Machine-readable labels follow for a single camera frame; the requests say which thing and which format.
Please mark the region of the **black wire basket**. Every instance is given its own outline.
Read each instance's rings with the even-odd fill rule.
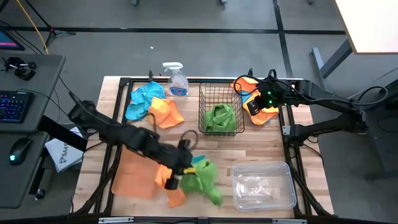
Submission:
[[[236,129],[233,132],[206,131],[205,113],[218,104],[226,104],[233,109],[236,117]],[[199,86],[199,131],[205,136],[235,136],[244,131],[242,96],[236,94],[229,83],[201,83]]]

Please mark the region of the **clear spray bottle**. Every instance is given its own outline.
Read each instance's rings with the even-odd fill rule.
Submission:
[[[189,85],[185,75],[181,72],[182,64],[179,62],[165,62],[163,67],[172,71],[172,76],[169,78],[169,90],[173,96],[188,96]]]

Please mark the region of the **bottle label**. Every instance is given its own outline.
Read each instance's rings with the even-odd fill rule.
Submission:
[[[187,89],[186,88],[178,88],[178,87],[170,87],[171,94],[175,96],[186,96]]]

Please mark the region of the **wooden tabletop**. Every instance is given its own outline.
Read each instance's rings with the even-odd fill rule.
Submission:
[[[335,0],[355,54],[398,54],[397,0]]]
[[[97,104],[97,110],[112,117],[116,95],[118,92],[120,77],[104,77],[101,93]],[[133,90],[145,83],[135,83]],[[124,89],[121,100],[121,108],[124,108],[127,88]],[[178,143],[181,134],[188,129],[198,131],[198,101],[199,84],[190,83],[189,96],[185,98],[175,97],[177,108],[185,121],[176,127],[166,130],[159,130],[160,140],[172,144]],[[299,106],[293,108],[296,123],[312,124],[310,108]],[[123,110],[120,109],[118,121],[121,121]],[[197,148],[193,151],[194,156],[205,155],[217,165],[218,179],[216,187],[223,194],[224,204],[221,207],[214,206],[205,196],[191,194],[187,196],[185,203],[179,207],[169,208],[167,197],[163,191],[159,191],[156,198],[152,200],[124,197],[115,195],[113,201],[112,215],[114,216],[155,216],[155,217],[242,217],[242,218],[280,218],[294,217],[293,210],[272,210],[261,212],[239,212],[233,204],[233,191],[231,188],[231,167],[242,162],[270,162],[284,161],[282,138],[280,135],[279,120],[276,117],[271,119],[269,124],[257,126],[252,124],[249,115],[244,112],[245,131],[235,137],[206,137],[199,133]],[[136,126],[152,128],[145,118],[143,121],[134,123]],[[99,142],[98,136],[89,139],[88,147]],[[306,142],[308,145],[319,150],[318,144]],[[105,154],[105,144],[94,147],[85,152],[81,166],[73,203],[75,210],[79,209],[97,187],[101,167]],[[322,160],[312,151],[302,147],[302,160],[305,169],[308,188],[312,191],[317,200],[330,213],[333,213],[329,190],[326,182]],[[109,185],[104,191],[101,211],[106,205]],[[298,202],[300,208],[302,193],[297,187]]]

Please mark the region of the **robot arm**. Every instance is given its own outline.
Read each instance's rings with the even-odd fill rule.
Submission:
[[[148,157],[172,170],[165,188],[174,190],[178,187],[178,177],[184,175],[185,169],[192,167],[190,140],[180,140],[178,146],[159,142],[159,135],[146,128],[120,124],[101,114],[91,101],[80,101],[69,93],[76,105],[69,112],[69,119],[83,129],[95,129],[99,138],[107,144],[123,144],[130,151]]]
[[[364,133],[368,127],[366,126],[366,114],[363,106],[380,103],[387,96],[386,94],[384,98],[377,102],[360,103],[323,91],[319,86],[308,80],[280,80],[276,77],[275,70],[270,70],[268,77],[263,80],[250,75],[243,75],[239,78],[242,77],[252,78],[258,82],[257,88],[252,92],[258,90],[260,95],[248,102],[252,116],[258,114],[263,108],[284,105],[298,106],[300,104],[320,105],[341,112],[339,117],[330,121],[309,126],[302,126],[301,124],[285,126],[284,134],[289,138],[289,143],[294,146],[302,146],[309,136],[318,136],[335,131]]]

